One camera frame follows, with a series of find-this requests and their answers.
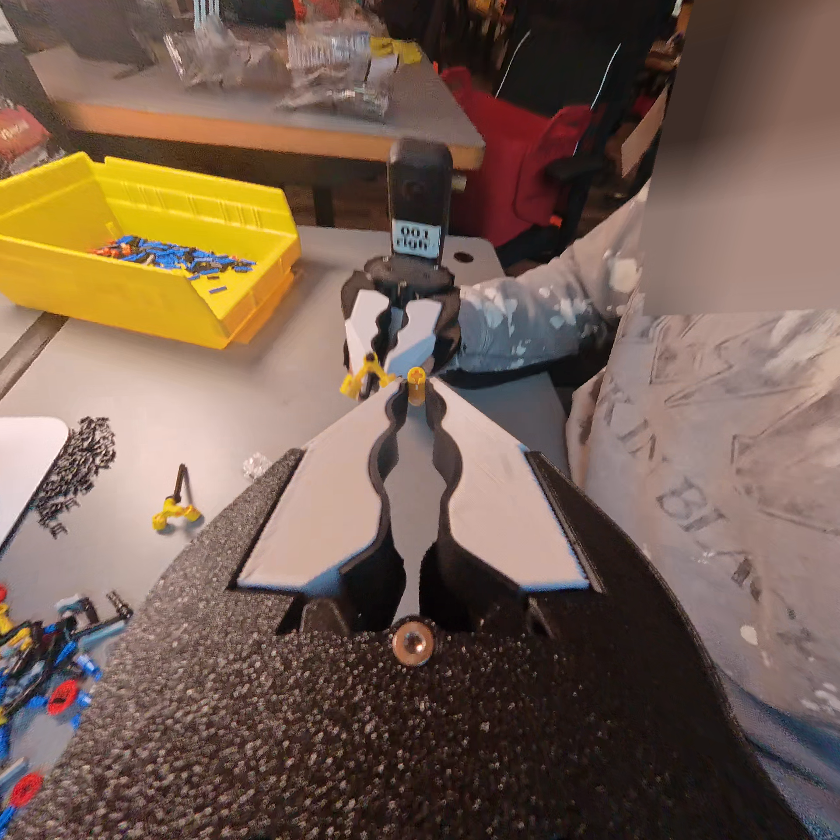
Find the grey desk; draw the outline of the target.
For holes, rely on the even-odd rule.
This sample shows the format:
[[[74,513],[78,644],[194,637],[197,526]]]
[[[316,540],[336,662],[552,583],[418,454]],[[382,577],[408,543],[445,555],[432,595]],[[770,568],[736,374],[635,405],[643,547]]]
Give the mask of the grey desk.
[[[2,396],[2,417],[55,417],[76,427],[106,417],[116,458],[62,517],[53,538],[27,515],[2,554],[2,584],[14,619],[46,622],[55,603],[88,595],[112,615],[107,592],[135,610],[184,547],[206,528],[157,533],[151,520],[173,490],[178,466],[189,469],[194,504],[210,524],[251,482],[245,461],[274,462],[354,405],[340,394],[343,319],[340,289],[367,259],[389,249],[386,233],[301,227],[292,289],[247,345],[209,350],[186,343],[68,320]],[[526,446],[565,468],[564,412],[544,374],[464,393]],[[437,532],[444,482],[431,461],[432,434],[411,408],[398,437],[399,461],[385,485],[394,507],[395,545],[406,562],[397,615],[418,609],[419,564]],[[104,678],[85,690],[92,703],[65,717],[42,713],[15,726],[13,756],[47,775],[70,739],[94,726],[123,659],[126,633],[93,654]]]

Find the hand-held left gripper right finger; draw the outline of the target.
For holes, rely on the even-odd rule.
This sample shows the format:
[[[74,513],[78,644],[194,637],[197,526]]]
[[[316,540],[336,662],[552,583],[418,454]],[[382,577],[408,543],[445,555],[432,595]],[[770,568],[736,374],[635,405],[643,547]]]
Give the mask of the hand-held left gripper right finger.
[[[585,555],[537,469],[545,458],[441,381],[427,384],[425,409],[445,489],[421,613],[450,632],[518,632],[534,600],[588,591]]]

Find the black desk strip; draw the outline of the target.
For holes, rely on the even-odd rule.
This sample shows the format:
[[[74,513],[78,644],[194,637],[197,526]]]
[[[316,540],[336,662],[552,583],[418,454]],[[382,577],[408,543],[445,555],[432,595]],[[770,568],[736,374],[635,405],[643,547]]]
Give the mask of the black desk strip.
[[[68,318],[42,313],[1,357],[1,399],[28,372],[44,349],[57,336]]]

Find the black jacket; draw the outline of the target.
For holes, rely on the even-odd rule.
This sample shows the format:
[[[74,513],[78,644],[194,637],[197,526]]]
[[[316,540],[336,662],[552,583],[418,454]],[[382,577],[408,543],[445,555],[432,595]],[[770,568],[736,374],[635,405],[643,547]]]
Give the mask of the black jacket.
[[[547,118],[572,105],[624,102],[674,5],[516,2],[493,95]]]

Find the yellow and black axle assembly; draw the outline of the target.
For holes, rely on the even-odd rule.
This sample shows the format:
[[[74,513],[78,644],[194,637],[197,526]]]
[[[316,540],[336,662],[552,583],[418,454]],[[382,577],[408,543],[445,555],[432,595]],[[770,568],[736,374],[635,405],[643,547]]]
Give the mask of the yellow and black axle assembly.
[[[190,502],[183,502],[183,491],[188,484],[188,469],[184,463],[178,466],[175,483],[172,493],[167,496],[161,509],[157,511],[151,520],[152,529],[156,532],[165,531],[171,520],[182,519],[194,524],[202,518],[203,514]]]

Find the heap of blue toy pins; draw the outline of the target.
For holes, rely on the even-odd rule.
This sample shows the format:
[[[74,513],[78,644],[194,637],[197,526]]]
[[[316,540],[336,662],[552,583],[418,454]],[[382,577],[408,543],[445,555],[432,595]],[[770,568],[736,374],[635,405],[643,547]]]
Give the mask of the heap of blue toy pins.
[[[228,290],[222,275],[247,275],[256,270],[256,262],[250,259],[132,235],[114,238],[104,245],[91,248],[88,253],[172,274],[180,273],[192,284],[204,284],[210,295]]]

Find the grey table wood edge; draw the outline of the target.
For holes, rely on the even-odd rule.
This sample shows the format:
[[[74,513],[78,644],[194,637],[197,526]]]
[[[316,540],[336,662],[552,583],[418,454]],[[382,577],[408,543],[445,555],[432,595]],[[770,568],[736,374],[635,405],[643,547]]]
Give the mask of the grey table wood edge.
[[[269,186],[311,189],[316,224],[332,227],[333,191],[383,173],[399,139],[447,145],[455,171],[480,168],[485,141],[426,60],[399,69],[384,122],[287,111],[263,91],[185,89],[170,64],[135,70],[68,46],[28,57],[71,137],[115,156]]]

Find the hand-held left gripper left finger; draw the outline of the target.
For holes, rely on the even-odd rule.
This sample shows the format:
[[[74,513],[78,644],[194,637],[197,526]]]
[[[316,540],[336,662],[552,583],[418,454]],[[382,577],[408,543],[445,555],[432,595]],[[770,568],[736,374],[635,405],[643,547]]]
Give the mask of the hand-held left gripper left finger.
[[[393,382],[308,442],[241,564],[241,591],[329,600],[357,632],[388,628],[406,587],[385,479],[406,420]]]

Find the red fabric bag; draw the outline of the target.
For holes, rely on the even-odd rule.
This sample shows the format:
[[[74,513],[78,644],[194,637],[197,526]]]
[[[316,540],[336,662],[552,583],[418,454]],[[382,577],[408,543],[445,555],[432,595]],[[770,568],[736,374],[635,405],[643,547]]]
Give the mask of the red fabric bag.
[[[603,106],[573,104],[546,118],[478,89],[466,68],[446,69],[441,78],[485,141],[480,168],[451,197],[450,232],[498,248],[550,226],[562,187],[547,168],[571,158]]]

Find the black toy set box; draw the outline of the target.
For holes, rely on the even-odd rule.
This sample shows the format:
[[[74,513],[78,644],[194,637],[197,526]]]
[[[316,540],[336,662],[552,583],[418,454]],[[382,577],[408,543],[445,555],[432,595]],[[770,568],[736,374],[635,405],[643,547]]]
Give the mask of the black toy set box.
[[[1,179],[46,163],[50,141],[50,132],[34,115],[1,98]]]

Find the heap of black toy pins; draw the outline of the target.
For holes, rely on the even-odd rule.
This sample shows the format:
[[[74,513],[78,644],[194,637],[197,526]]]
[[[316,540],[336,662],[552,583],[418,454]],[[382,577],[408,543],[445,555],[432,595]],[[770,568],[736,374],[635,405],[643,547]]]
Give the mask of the heap of black toy pins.
[[[29,509],[54,540],[68,533],[65,519],[81,504],[117,458],[110,418],[84,416],[70,430],[63,449],[39,485]]]

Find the yellow black striped strips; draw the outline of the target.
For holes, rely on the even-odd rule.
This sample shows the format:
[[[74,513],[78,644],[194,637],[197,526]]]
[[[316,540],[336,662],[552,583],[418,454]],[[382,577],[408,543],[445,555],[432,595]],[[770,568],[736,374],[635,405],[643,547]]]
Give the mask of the yellow black striped strips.
[[[413,40],[371,35],[369,41],[373,60],[390,60],[410,66],[424,58],[420,45]]]

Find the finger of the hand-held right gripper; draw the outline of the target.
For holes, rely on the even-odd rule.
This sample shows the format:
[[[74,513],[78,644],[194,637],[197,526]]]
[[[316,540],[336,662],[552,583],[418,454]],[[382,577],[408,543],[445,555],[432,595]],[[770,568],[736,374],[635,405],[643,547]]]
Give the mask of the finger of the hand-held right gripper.
[[[373,354],[384,365],[389,349],[392,305],[378,290],[360,289],[345,301],[345,343],[349,373],[361,372],[367,357]]]
[[[406,321],[395,333],[387,352],[387,374],[406,379],[410,370],[424,368],[434,355],[436,327],[442,304],[433,299],[409,301],[403,316]]]

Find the pile of colourful toy pieces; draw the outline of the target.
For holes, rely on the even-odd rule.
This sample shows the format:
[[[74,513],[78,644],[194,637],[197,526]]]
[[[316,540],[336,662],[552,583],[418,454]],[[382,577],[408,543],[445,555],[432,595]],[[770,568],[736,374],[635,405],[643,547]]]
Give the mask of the pile of colourful toy pieces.
[[[73,595],[56,604],[49,621],[18,620],[1,587],[1,811],[2,833],[54,769],[90,707],[102,677],[97,648],[125,630],[133,608],[106,594],[111,613]]]

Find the pile of clear plastic bags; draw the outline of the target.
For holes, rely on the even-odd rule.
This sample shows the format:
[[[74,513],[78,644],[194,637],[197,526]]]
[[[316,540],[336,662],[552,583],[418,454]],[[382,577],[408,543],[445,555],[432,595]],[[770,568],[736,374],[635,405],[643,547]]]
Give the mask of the pile of clear plastic bags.
[[[219,18],[168,34],[164,47],[185,88],[256,91],[285,111],[322,110],[382,123],[402,64],[361,21],[291,23],[262,41],[240,38]]]

